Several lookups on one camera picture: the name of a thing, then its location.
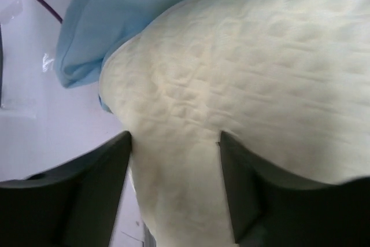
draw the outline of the blue towel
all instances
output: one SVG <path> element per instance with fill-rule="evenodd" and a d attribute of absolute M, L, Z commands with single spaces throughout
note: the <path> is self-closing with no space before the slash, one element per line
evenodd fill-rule
<path fill-rule="evenodd" d="M 55 71 L 64 87 L 98 81 L 104 61 L 182 0 L 72 0 L 61 28 Z"/>

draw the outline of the folded cloth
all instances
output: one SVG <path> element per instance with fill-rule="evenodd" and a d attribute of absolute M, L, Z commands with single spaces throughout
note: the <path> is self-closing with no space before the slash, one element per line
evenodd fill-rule
<path fill-rule="evenodd" d="M 106 57 L 182 0 L 72 0 L 61 28 L 55 71 L 64 87 L 99 79 Z"/>

